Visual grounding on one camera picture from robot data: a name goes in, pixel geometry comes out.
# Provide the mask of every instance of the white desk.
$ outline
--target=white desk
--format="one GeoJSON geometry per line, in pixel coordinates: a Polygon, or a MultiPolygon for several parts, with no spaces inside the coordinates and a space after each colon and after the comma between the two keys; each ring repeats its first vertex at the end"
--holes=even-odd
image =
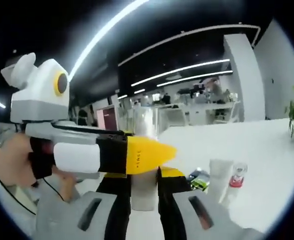
{"type": "Polygon", "coordinates": [[[214,158],[248,164],[244,185],[230,206],[230,217],[242,227],[267,230],[294,194],[294,142],[288,119],[170,127],[160,141],[178,149],[167,166],[185,175],[196,167],[209,170],[214,158]]]}
{"type": "Polygon", "coordinates": [[[217,104],[217,103],[202,103],[202,104],[193,104],[190,105],[190,108],[197,108],[202,110],[217,110],[217,109],[230,109],[233,106],[233,102],[227,102],[224,104],[217,104]]]}
{"type": "Polygon", "coordinates": [[[208,125],[212,123],[209,110],[231,109],[233,104],[233,102],[192,104],[185,107],[185,112],[189,112],[189,123],[192,126],[208,125]]]}

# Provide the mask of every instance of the white tube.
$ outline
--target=white tube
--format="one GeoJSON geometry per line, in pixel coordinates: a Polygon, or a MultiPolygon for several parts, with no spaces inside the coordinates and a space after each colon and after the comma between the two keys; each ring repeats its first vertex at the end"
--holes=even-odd
{"type": "Polygon", "coordinates": [[[53,149],[58,169],[72,173],[92,174],[100,167],[100,149],[97,144],[59,142],[53,149]]]}
{"type": "Polygon", "coordinates": [[[238,195],[239,187],[231,187],[228,186],[224,198],[221,201],[221,205],[223,205],[226,209],[229,208],[230,203],[232,203],[238,195]]]}
{"type": "Polygon", "coordinates": [[[210,160],[210,183],[207,195],[210,196],[216,203],[220,202],[220,199],[228,185],[232,165],[233,161],[230,160],[210,160]]]}
{"type": "Polygon", "coordinates": [[[153,211],[157,197],[157,170],[131,176],[131,209],[153,211]]]}

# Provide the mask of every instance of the yellow nose cone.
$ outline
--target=yellow nose cone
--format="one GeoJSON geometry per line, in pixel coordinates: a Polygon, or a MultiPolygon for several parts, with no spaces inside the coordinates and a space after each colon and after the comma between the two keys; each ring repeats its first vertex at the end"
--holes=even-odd
{"type": "Polygon", "coordinates": [[[129,136],[126,174],[141,174],[175,158],[176,148],[144,136],[129,136]]]}

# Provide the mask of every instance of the black ceiling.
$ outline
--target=black ceiling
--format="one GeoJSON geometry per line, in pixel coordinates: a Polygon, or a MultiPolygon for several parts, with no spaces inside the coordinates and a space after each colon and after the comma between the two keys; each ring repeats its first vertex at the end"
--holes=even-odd
{"type": "MultiPolygon", "coordinates": [[[[7,5],[0,15],[0,70],[8,59],[35,52],[37,65],[55,58],[70,72],[95,33],[130,2],[132,0],[81,0],[50,5],[7,5]]],[[[241,22],[261,27],[261,37],[272,19],[273,7],[271,1],[265,0],[150,0],[122,19],[95,46],[75,75],[72,89],[79,98],[86,98],[85,102],[99,98],[93,96],[93,92],[110,93],[111,88],[116,88],[114,82],[110,82],[110,86],[95,82],[103,79],[97,74],[103,66],[106,66],[105,71],[119,73],[119,79],[112,79],[119,81],[121,92],[130,92],[130,84],[141,79],[221,59],[224,34],[245,33],[251,41],[256,31],[226,28],[192,34],[153,48],[115,69],[134,53],[182,31],[241,22]]],[[[180,74],[189,77],[198,74],[195,71],[202,70],[180,74]]],[[[6,93],[7,89],[0,75],[0,99],[5,98],[1,93],[6,93]]]]}

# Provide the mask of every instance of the person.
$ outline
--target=person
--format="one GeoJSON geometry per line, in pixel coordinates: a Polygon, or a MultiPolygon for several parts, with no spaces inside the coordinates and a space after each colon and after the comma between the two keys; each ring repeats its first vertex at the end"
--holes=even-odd
{"type": "Polygon", "coordinates": [[[222,89],[218,83],[218,78],[214,77],[209,82],[205,84],[206,88],[209,88],[213,94],[213,100],[215,102],[224,99],[224,95],[222,93],[222,89]]]}
{"type": "MultiPolygon", "coordinates": [[[[205,84],[206,88],[209,88],[212,92],[212,96],[210,97],[210,100],[212,102],[216,102],[218,104],[224,104],[224,98],[225,95],[222,93],[222,89],[218,83],[218,78],[214,77],[209,82],[205,84]]],[[[225,116],[225,109],[217,109],[215,110],[215,118],[218,118],[219,116],[222,116],[222,119],[224,119],[225,116]]]]}
{"type": "Polygon", "coordinates": [[[163,96],[162,101],[167,105],[167,104],[171,104],[170,99],[171,97],[168,95],[168,93],[166,93],[165,96],[163,96]]]}
{"type": "MultiPolygon", "coordinates": [[[[28,236],[36,229],[35,213],[26,207],[23,208],[5,187],[30,187],[37,182],[29,161],[29,155],[33,152],[30,140],[30,137],[19,132],[14,133],[3,145],[0,144],[0,203],[28,236]]],[[[47,142],[43,145],[43,150],[45,154],[52,154],[52,144],[47,142]]],[[[55,166],[52,167],[52,173],[60,179],[59,194],[68,201],[71,199],[75,177],[72,173],[61,171],[55,166]]]]}

